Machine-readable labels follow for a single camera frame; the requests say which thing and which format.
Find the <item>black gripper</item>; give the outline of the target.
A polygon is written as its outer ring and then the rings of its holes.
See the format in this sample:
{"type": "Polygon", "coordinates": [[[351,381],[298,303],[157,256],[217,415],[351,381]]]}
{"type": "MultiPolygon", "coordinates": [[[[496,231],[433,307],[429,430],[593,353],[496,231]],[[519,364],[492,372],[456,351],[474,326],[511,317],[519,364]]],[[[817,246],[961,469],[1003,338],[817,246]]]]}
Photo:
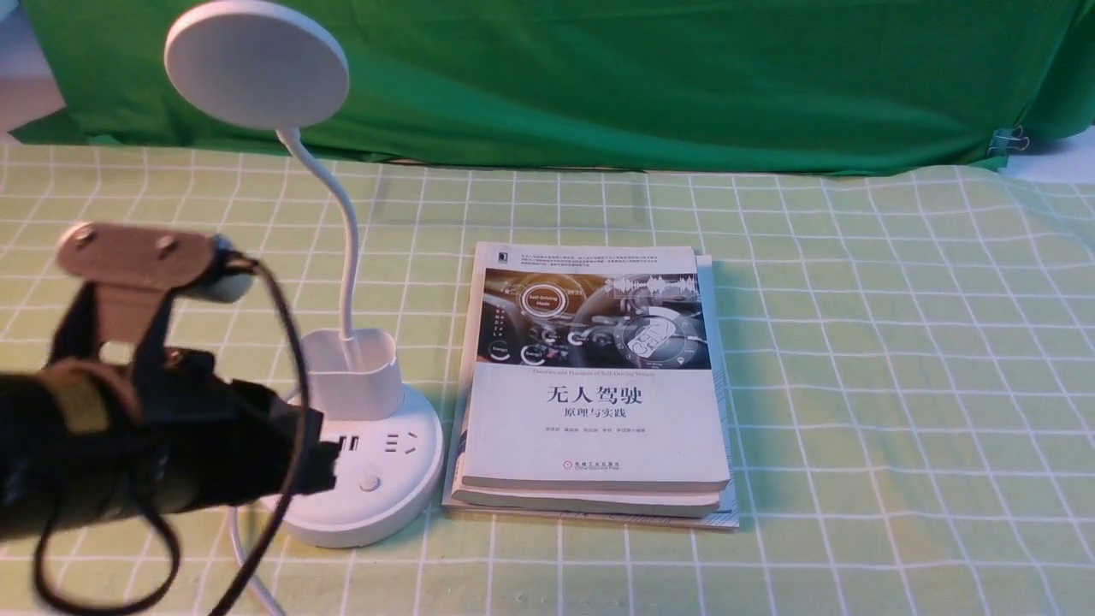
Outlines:
{"type": "Polygon", "coordinates": [[[214,355],[195,348],[132,355],[128,375],[139,412],[128,435],[129,511],[188,513],[333,490],[341,445],[324,440],[323,414],[299,409],[261,383],[223,381],[215,368],[214,355]]]}

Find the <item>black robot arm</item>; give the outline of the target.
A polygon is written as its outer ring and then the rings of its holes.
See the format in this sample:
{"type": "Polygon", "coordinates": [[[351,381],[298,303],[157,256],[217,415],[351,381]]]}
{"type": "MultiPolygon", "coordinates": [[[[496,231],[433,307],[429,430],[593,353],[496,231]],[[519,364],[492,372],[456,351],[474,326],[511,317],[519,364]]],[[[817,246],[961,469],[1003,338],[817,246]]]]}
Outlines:
{"type": "Polygon", "coordinates": [[[3,541],[137,518],[138,501],[175,515],[280,495],[297,430],[293,493],[335,487],[320,412],[223,381],[206,351],[175,348],[151,375],[139,391],[128,367],[71,358],[3,374],[3,541]]]}

